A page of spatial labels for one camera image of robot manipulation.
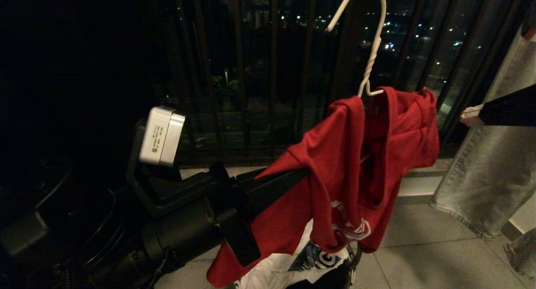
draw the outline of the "clothes hanger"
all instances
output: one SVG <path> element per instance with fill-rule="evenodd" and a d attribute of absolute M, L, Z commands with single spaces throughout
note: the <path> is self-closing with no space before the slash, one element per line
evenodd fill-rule
<path fill-rule="evenodd" d="M 370 81 L 369 81 L 370 72 L 372 71 L 372 66 L 374 65 L 374 60 L 376 59 L 379 45 L 381 44 L 381 37 L 379 35 L 381 34 L 381 30 L 383 29 L 383 23 L 385 22 L 385 15 L 387 14 L 387 2 L 385 0 L 379 0 L 379 1 L 381 3 L 381 14 L 379 16 L 378 29 L 376 30 L 376 35 L 374 36 L 374 41 L 372 43 L 372 51 L 370 51 L 370 56 L 367 62 L 367 67 L 365 68 L 365 72 L 363 74 L 363 81 L 361 81 L 361 84 L 359 85 L 359 93 L 358 93 L 359 97 L 361 97 L 361 95 L 363 94 L 364 87 L 367 87 L 368 96 L 374 96 L 374 95 L 383 93 L 383 90 L 371 92 Z M 346 5 L 348 5 L 348 2 L 350 2 L 350 0 L 343 0 L 343 2 L 340 4 L 339 8 L 337 9 L 337 12 L 333 16 L 333 19 L 331 19 L 330 24 L 327 26 L 327 31 L 333 30 L 333 27 L 335 27 L 335 24 L 337 23 L 341 14 L 346 8 Z"/>

